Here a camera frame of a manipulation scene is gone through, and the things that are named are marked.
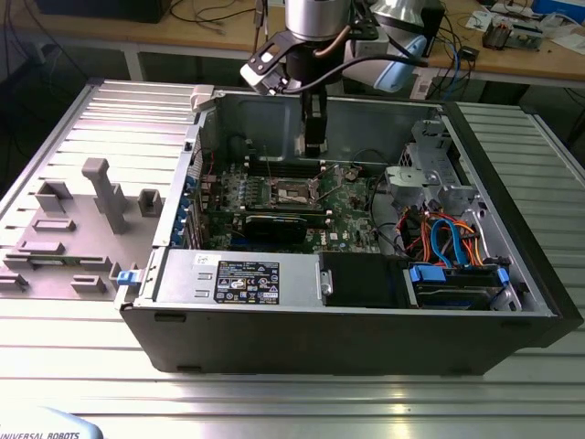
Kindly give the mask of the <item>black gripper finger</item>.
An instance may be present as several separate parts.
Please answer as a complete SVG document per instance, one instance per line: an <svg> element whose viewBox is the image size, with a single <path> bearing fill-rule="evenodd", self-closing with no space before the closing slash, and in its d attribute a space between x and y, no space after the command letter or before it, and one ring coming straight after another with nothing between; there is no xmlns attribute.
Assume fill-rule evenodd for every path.
<svg viewBox="0 0 585 439"><path fill-rule="evenodd" d="M327 119L324 117L307 117L304 122L304 139L310 147L317 147L325 142Z"/></svg>

